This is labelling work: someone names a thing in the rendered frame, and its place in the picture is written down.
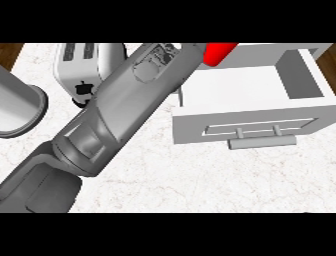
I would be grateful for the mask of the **white cabinet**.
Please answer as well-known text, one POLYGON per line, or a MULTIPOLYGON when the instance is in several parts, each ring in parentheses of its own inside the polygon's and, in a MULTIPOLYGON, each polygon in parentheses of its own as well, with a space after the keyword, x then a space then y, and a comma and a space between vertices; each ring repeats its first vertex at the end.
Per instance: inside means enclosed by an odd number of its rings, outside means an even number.
POLYGON ((332 43, 240 43, 215 69, 272 66, 289 50, 306 49, 317 59, 332 43))

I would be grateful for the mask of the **red can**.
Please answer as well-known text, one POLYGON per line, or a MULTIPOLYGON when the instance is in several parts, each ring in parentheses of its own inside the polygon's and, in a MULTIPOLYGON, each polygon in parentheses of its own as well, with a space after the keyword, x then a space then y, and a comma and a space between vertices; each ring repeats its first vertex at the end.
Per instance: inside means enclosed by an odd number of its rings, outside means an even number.
POLYGON ((236 46, 236 43, 207 43, 203 52, 203 63, 207 66, 215 67, 221 63, 236 46))

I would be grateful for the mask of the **pale grey cylinder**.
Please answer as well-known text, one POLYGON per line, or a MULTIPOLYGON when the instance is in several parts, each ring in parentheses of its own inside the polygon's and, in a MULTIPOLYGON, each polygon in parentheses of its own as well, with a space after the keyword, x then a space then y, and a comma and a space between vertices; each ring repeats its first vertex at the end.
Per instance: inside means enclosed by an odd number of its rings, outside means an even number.
POLYGON ((39 123, 48 108, 44 90, 27 85, 0 65, 0 138, 23 135, 39 123))

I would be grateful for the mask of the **white drawer front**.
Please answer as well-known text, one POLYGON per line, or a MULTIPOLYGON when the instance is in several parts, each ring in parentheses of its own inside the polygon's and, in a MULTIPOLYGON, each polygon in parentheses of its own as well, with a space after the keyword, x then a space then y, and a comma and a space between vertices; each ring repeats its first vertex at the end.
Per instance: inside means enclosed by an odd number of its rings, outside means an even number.
POLYGON ((336 96, 178 107, 172 110, 172 137, 175 144, 187 144, 308 135, 333 123, 336 96))

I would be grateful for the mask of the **white toaster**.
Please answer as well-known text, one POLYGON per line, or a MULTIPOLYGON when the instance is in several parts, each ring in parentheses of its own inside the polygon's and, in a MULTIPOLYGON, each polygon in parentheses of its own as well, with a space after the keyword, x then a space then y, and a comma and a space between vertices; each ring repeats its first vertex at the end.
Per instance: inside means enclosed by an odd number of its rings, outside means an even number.
POLYGON ((52 74, 73 104, 83 108, 97 87, 126 59, 122 43, 60 43, 52 74))

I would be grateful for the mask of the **white open drawer box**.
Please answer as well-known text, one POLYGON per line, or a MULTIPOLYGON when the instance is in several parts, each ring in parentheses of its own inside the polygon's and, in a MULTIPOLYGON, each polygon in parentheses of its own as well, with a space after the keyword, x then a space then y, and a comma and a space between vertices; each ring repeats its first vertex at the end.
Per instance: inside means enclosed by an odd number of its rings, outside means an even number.
POLYGON ((312 55, 289 50, 272 66, 215 69, 202 65, 181 87, 182 107, 333 96, 312 55))

